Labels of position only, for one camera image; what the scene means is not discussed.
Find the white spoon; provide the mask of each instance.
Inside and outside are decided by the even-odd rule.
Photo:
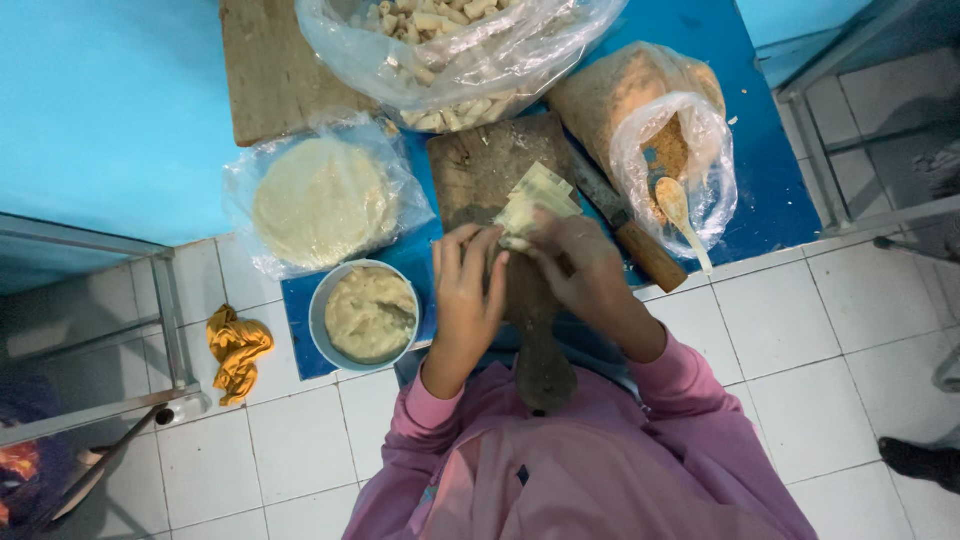
[[[704,269],[704,274],[708,276],[713,273],[713,264],[710,263],[710,257],[707,250],[700,243],[700,238],[690,226],[690,210],[686,202],[686,192],[676,180],[672,178],[661,178],[657,181],[657,204],[666,214],[666,217],[680,229],[680,232],[686,237],[686,241],[693,248],[693,253],[697,254],[700,260],[700,266]]]

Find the white bowl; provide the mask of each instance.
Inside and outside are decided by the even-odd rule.
[[[407,283],[407,287],[410,289],[410,294],[412,294],[414,297],[414,304],[417,307],[417,320],[414,323],[413,336],[410,338],[410,343],[407,343],[406,348],[403,349],[403,352],[392,360],[388,360],[379,364],[358,364],[344,356],[344,354],[340,351],[337,351],[330,343],[330,336],[326,333],[326,301],[330,298],[330,294],[333,293],[333,289],[336,288],[337,283],[339,283],[340,280],[352,272],[354,267],[386,268],[391,270]],[[317,349],[320,349],[321,354],[323,354],[324,357],[330,361],[330,363],[339,367],[340,369],[346,369],[348,371],[376,371],[378,369],[383,369],[387,366],[393,365],[397,360],[401,359],[403,355],[406,355],[407,352],[410,351],[410,347],[417,339],[417,332],[420,330],[420,298],[417,297],[417,291],[414,289],[414,286],[410,283],[410,281],[407,280],[403,274],[400,274],[396,268],[387,264],[386,262],[380,262],[379,260],[371,260],[368,258],[352,260],[334,268],[329,274],[326,275],[324,280],[317,285],[317,290],[313,293],[313,299],[310,300],[309,325],[310,336],[313,337],[313,343],[317,346]]]

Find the orange rag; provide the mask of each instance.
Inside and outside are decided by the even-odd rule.
[[[238,321],[236,311],[227,304],[206,321],[206,341],[220,363],[213,387],[227,392],[220,406],[244,399],[256,382],[253,361],[274,348],[274,337],[259,321]]]

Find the blue table surface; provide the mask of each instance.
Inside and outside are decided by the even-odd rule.
[[[727,100],[727,116],[737,118],[731,131],[739,200],[723,238],[710,250],[714,265],[754,258],[815,240],[821,227],[820,219],[804,187],[767,82],[759,71],[754,45],[733,1],[632,0],[621,17],[625,24],[609,35],[581,67],[637,40],[667,45],[681,54],[705,61],[713,68]],[[543,110],[542,105],[534,105],[526,113]],[[426,140],[434,135],[405,135],[414,175],[439,215],[426,154]],[[584,203],[584,211],[585,215],[598,219],[610,234],[596,208]],[[393,265],[417,289],[423,306],[417,336],[420,344],[428,343],[437,328],[430,243],[443,234],[440,220],[435,219],[415,233],[402,237],[397,244],[369,256]],[[681,265],[688,272],[700,269],[696,260],[682,261]],[[625,274],[631,285],[649,281],[635,268]],[[303,380],[328,375],[337,369],[313,344],[307,323],[310,300],[324,275],[314,274],[282,284],[297,365]]]

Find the wooden board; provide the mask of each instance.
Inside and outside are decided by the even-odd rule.
[[[220,21],[237,146],[304,131],[326,107],[378,109],[317,63],[294,0],[220,0]]]
[[[489,225],[507,195],[537,161],[576,185],[564,129],[556,113],[505,120],[427,141],[444,231]],[[570,194],[579,204],[576,189]],[[554,410],[576,389],[551,326],[561,305],[536,263],[513,253],[507,266],[506,319],[521,334],[517,390],[533,409]]]

